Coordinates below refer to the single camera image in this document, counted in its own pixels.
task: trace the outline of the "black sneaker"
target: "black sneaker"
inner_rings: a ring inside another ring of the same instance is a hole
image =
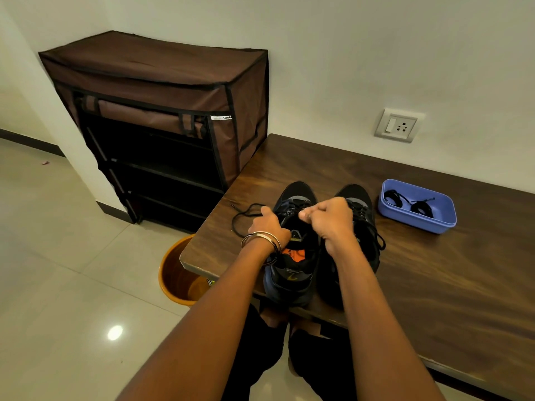
[[[271,301],[288,307],[310,302],[312,281],[319,260],[319,238],[299,211],[317,203],[312,189],[302,181],[291,183],[273,208],[280,226],[291,230],[291,239],[277,261],[267,266],[264,290]]]
[[[362,186],[348,184],[336,194],[336,197],[344,197],[347,205],[352,209],[353,231],[371,269],[376,273],[379,267],[380,251],[385,249],[386,243],[377,233],[370,196]],[[322,244],[320,257],[317,276],[318,293],[326,303],[343,309],[338,269],[333,258],[325,250],[325,244]]]

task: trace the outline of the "brown fabric cover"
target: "brown fabric cover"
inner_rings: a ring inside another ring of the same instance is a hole
[[[41,53],[69,67],[177,84],[230,82],[264,51],[186,45],[110,31]]]
[[[78,126],[75,98],[80,96],[91,114],[189,137],[203,137],[208,118],[224,186],[265,139],[265,50],[184,45],[111,31],[39,55]]]

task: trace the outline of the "orange bucket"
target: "orange bucket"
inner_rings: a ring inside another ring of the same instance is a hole
[[[171,246],[158,270],[158,281],[164,294],[171,301],[189,307],[210,288],[205,277],[184,269],[180,262],[180,254],[194,236],[186,236]]]

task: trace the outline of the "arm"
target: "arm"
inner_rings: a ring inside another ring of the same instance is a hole
[[[262,207],[249,232],[267,231],[283,247],[290,231]],[[145,362],[117,401],[219,400],[236,355],[252,290],[270,242],[252,238],[210,290],[191,308]]]
[[[345,199],[320,202],[299,216],[325,239],[337,265],[358,399],[445,401],[386,302],[353,234]]]

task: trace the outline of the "wood grain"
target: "wood grain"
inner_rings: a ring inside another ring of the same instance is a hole
[[[387,242],[377,278],[418,354],[482,388],[535,400],[535,195],[271,134],[180,260],[215,279],[228,268],[240,250],[231,202],[273,206],[297,180],[318,200],[357,183],[377,202],[386,179],[450,196],[458,216],[443,235],[376,217]],[[317,295],[296,311],[346,325]]]

